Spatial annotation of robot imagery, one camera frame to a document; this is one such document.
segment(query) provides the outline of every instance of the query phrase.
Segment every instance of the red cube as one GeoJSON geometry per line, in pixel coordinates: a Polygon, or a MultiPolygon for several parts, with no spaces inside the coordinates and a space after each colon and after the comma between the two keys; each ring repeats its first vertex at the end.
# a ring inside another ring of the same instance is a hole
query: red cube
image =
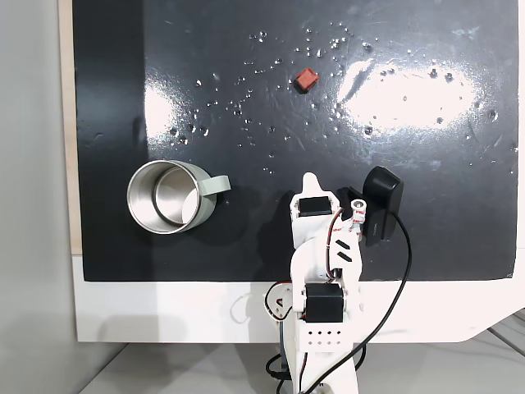
{"type": "Polygon", "coordinates": [[[299,73],[299,75],[295,78],[295,81],[302,90],[308,92],[315,85],[318,79],[319,76],[317,73],[308,67],[299,73]]]}

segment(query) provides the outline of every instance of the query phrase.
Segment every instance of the black surface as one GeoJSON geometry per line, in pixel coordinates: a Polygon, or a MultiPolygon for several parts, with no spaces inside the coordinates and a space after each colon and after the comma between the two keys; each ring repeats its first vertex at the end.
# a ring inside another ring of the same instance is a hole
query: black surface
{"type": "MultiPolygon", "coordinates": [[[[412,280],[511,276],[517,10],[481,0],[74,0],[85,279],[287,278],[288,204],[302,175],[359,188],[376,165],[404,181],[412,280]],[[307,66],[321,79],[298,94],[288,80],[307,66]],[[130,216],[126,187],[157,158],[226,174],[232,190],[203,225],[151,235],[130,216]]],[[[399,229],[362,252],[363,280],[403,272],[399,229]]]]}

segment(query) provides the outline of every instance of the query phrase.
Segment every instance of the stainless steel mug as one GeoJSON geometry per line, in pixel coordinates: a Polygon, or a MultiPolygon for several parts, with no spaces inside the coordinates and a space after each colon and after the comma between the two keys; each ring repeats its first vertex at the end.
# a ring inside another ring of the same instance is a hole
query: stainless steel mug
{"type": "Polygon", "coordinates": [[[128,208],[135,221],[155,234],[198,226],[215,209],[217,193],[229,190],[228,176],[211,178],[202,168],[175,160],[144,164],[128,185],[128,208]]]}

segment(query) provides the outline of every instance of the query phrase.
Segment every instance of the gray wall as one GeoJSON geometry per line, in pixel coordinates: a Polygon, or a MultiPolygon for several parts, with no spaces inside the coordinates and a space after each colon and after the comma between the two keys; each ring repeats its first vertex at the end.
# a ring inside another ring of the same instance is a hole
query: gray wall
{"type": "Polygon", "coordinates": [[[0,2],[0,392],[79,392],[121,345],[75,341],[56,0],[0,2]]]}

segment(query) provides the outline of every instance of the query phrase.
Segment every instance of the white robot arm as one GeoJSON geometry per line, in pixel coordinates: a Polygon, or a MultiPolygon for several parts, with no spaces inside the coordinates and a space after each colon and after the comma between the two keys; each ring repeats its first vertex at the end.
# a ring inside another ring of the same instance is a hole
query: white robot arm
{"type": "MultiPolygon", "coordinates": [[[[296,249],[291,265],[292,310],[283,321],[283,345],[294,394],[307,391],[356,342],[363,305],[358,281],[359,251],[366,203],[351,202],[352,218],[342,221],[340,201],[307,173],[303,191],[290,204],[296,249]]],[[[341,365],[316,387],[319,393],[357,394],[354,364],[341,365]]]]}

